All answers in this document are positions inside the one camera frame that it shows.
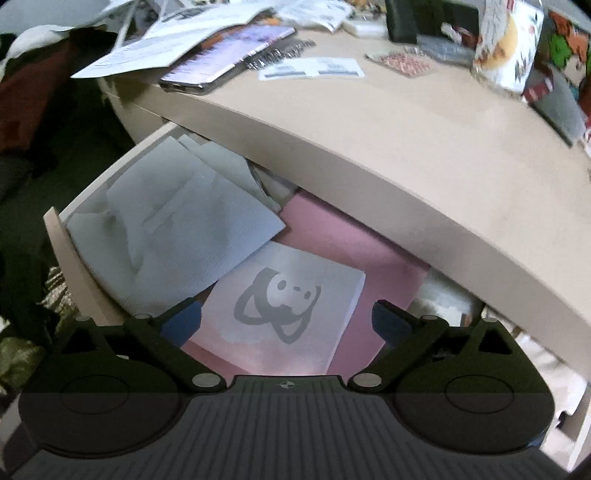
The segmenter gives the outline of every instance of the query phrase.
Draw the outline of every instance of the white cloth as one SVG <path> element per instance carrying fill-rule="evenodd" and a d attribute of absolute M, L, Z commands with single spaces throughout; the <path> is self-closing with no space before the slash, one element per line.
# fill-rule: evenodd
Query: white cloth
<path fill-rule="evenodd" d="M 67 224 L 98 283 L 130 314 L 159 315 L 196 295 L 285 225 L 167 138 L 106 193 L 108 210 Z"/>
<path fill-rule="evenodd" d="M 70 35 L 71 27 L 59 27 L 58 25 L 39 25 L 32 27 L 21 33 L 17 39 L 12 42 L 6 57 L 0 61 L 0 82 L 6 73 L 6 64 L 8 60 L 15 59 L 36 48 L 47 47 L 58 43 Z"/>
<path fill-rule="evenodd" d="M 275 213 L 281 211 L 281 206 L 269 197 L 262 189 L 260 182 L 256 181 L 248 162 L 243 156 L 214 142 L 199 145 L 187 135 L 180 137 L 178 142 L 224 178 L 251 194 L 267 208 Z"/>

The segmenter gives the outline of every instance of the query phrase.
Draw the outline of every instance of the red fabric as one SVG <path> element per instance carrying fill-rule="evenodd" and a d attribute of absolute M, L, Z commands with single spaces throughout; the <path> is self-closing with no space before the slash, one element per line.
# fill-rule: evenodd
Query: red fabric
<path fill-rule="evenodd" d="M 66 40 L 51 56 L 0 83 L 0 153 L 29 149 L 49 100 L 70 77 L 74 51 Z"/>

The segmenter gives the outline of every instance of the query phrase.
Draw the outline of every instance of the metal screw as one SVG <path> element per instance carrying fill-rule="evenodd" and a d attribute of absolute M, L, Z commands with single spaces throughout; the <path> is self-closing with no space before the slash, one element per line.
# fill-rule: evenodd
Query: metal screw
<path fill-rule="evenodd" d="M 218 385 L 222 379 L 216 374 L 199 374 L 195 375 L 192 381 L 196 387 L 209 388 Z"/>
<path fill-rule="evenodd" d="M 358 374 L 353 377 L 353 382 L 360 387 L 372 388 L 382 383 L 382 377 L 376 374 Z"/>

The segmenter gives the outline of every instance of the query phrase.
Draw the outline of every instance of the desk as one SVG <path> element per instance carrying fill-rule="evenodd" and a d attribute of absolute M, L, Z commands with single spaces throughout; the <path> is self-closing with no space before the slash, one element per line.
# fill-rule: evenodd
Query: desk
<path fill-rule="evenodd" d="M 291 180 L 591 380 L 591 165 L 579 146 L 466 70 L 407 79 L 363 58 L 387 41 L 300 37 L 318 43 L 308 56 L 354 57 L 366 78 L 260 82 L 246 72 L 202 97 L 166 93 L 159 72 L 100 84 L 130 131 L 163 117 Z"/>

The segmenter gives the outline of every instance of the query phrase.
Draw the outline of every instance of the pink paper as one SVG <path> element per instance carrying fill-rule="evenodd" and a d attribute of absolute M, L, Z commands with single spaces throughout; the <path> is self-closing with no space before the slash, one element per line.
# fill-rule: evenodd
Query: pink paper
<path fill-rule="evenodd" d="M 343 334 L 328 374 L 346 382 L 366 367 L 383 347 L 371 326 L 371 310 L 385 299 L 406 309 L 423 283 L 429 266 L 348 215 L 314 197 L 298 193 L 280 214 L 287 225 L 275 241 L 366 274 L 365 286 Z M 183 350 L 231 382 L 244 371 L 188 341 Z"/>

